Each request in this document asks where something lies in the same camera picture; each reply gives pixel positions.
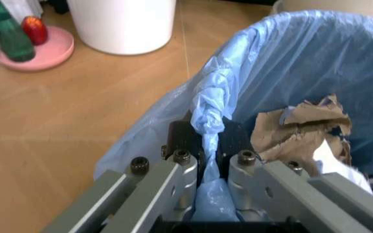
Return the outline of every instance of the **wooden floor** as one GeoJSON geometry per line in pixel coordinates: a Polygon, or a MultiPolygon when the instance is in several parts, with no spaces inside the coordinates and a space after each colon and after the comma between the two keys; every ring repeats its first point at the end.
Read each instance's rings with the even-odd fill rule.
{"type": "Polygon", "coordinates": [[[75,51],[39,73],[0,66],[0,232],[41,230],[92,184],[96,161],[155,101],[270,9],[181,0],[166,46],[114,56],[83,44],[70,14],[45,6],[46,24],[72,32],[75,51]]]}

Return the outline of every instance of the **trash bag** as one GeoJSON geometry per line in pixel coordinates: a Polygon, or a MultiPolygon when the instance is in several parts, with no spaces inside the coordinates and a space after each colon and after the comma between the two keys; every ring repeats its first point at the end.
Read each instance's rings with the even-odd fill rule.
{"type": "Polygon", "coordinates": [[[191,110],[207,157],[193,219],[236,221],[214,163],[222,117],[243,123],[250,135],[259,112],[333,93],[353,123],[353,164],[373,170],[373,18],[328,11],[266,17],[236,33],[197,75],[152,106],[98,161],[94,178],[124,171],[136,156],[157,162],[168,125],[191,110]]]}

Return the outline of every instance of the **hex socket screw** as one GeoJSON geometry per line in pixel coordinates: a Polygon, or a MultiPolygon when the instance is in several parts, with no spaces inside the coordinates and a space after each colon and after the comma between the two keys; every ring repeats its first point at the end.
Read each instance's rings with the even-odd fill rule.
{"type": "Polygon", "coordinates": [[[173,153],[173,161],[181,166],[187,165],[191,161],[191,154],[185,149],[176,150],[173,153]]]}
{"type": "Polygon", "coordinates": [[[238,164],[243,166],[251,166],[255,164],[255,153],[251,150],[242,150],[238,153],[238,164]]]}
{"type": "Polygon", "coordinates": [[[139,156],[130,162],[130,169],[135,175],[145,175],[149,171],[149,160],[139,156]]]}

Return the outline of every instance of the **green object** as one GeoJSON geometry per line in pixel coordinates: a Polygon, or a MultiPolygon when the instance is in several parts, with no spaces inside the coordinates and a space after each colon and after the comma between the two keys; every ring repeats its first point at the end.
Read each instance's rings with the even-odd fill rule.
{"type": "Polygon", "coordinates": [[[1,2],[0,49],[15,62],[29,61],[35,57],[31,40],[1,2]]]}

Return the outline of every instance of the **crumpled brown paper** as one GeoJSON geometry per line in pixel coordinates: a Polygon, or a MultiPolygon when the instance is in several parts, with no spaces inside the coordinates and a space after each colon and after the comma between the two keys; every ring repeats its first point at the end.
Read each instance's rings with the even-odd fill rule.
{"type": "Polygon", "coordinates": [[[351,133],[351,120],[343,113],[336,95],[327,96],[317,105],[305,100],[296,107],[259,113],[251,144],[266,162],[296,161],[310,176],[316,176],[319,171],[313,152],[324,139],[338,160],[351,164],[349,143],[328,133],[335,127],[343,136],[351,133]]]}

